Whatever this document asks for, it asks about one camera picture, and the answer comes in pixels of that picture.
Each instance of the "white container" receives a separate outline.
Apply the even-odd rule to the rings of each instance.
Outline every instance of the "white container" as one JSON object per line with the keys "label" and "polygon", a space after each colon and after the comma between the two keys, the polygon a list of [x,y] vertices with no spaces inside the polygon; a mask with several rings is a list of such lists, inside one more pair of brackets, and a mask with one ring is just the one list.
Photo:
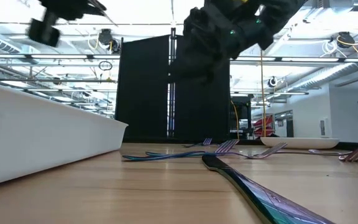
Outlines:
{"label": "white container", "polygon": [[273,147],[285,142],[286,149],[332,149],[339,143],[339,139],[333,138],[260,138],[263,144]]}
{"label": "white container", "polygon": [[0,182],[117,150],[126,127],[0,86]]}

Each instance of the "black partition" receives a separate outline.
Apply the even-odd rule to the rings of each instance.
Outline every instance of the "black partition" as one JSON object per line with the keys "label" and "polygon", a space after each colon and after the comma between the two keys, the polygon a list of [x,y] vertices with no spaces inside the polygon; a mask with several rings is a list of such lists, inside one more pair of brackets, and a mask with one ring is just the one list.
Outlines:
{"label": "black partition", "polygon": [[[177,57],[182,39],[177,38]],[[198,141],[229,138],[230,61],[215,73],[211,83],[182,80],[175,85],[174,137]]]}
{"label": "black partition", "polygon": [[116,120],[127,123],[125,137],[167,137],[169,35],[122,45]]}

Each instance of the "ceiling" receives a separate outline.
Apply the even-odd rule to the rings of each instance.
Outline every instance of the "ceiling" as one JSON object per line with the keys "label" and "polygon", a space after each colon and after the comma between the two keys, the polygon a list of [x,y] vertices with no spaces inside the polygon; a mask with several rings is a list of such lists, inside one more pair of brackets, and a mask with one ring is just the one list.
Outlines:
{"label": "ceiling", "polygon": [[[149,1],[117,1],[99,0],[107,7],[106,14],[118,27],[111,24],[105,17],[85,15],[77,21],[64,21],[60,19],[56,28],[62,33],[61,41],[57,48],[48,47],[29,40],[25,33],[32,18],[41,20],[44,8],[37,0],[0,0],[0,35],[10,43],[16,45],[30,45],[42,54],[105,54],[103,49],[92,49],[89,44],[95,45],[97,33],[101,29],[109,28],[113,31],[115,38],[124,38],[124,41],[139,40],[148,37],[166,35],[170,33],[171,27],[177,28],[177,34],[183,30],[183,20],[188,16],[193,7],[202,7],[203,0],[149,0]],[[358,41],[358,12],[350,11],[350,8],[327,8],[313,9],[314,1],[309,1],[290,20],[290,22],[275,35],[275,43],[270,46],[264,56],[282,57],[343,57],[356,54],[353,48],[340,49],[342,53],[335,50],[331,54],[324,53],[324,46],[330,37],[337,36],[338,32],[349,31]],[[242,56],[259,56],[260,49],[257,45],[243,51]],[[50,66],[32,67],[32,72],[40,72],[38,77],[70,77],[70,78],[94,78],[95,74],[89,67],[70,66],[75,60],[42,60],[42,63]],[[67,66],[52,66],[66,63]],[[95,68],[103,77],[117,79],[119,60],[112,60],[112,70],[102,72]],[[29,73],[30,67],[19,67],[12,65],[14,70]],[[283,85],[303,78],[316,69],[316,65],[290,66],[264,65],[263,81],[271,77],[283,80]],[[231,65],[231,88],[238,90],[260,90],[261,68],[258,65]],[[80,84],[68,84],[78,87]],[[100,90],[116,90],[114,83],[87,83],[82,88]],[[114,102],[115,96],[111,94],[110,100]]]}

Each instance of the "white plate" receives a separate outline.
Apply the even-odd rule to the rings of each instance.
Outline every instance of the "white plate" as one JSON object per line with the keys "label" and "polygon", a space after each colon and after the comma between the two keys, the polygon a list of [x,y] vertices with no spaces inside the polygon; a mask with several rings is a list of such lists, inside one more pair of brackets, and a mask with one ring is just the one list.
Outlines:
{"label": "white plate", "polygon": [[339,143],[339,139],[331,138],[260,138],[269,147],[285,142],[287,149],[331,149]]}

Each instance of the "table surface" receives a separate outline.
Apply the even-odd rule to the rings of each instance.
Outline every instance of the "table surface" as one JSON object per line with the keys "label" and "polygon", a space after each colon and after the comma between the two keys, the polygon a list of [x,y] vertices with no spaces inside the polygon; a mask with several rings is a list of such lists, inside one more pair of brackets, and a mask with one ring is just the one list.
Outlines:
{"label": "table surface", "polygon": [[[123,144],[121,154],[187,150],[169,144]],[[265,148],[235,150],[254,154]],[[240,193],[207,170],[200,158],[122,162],[121,154],[111,152],[0,184],[0,223],[260,223]],[[294,154],[222,160],[335,223],[358,223],[358,164]]]}

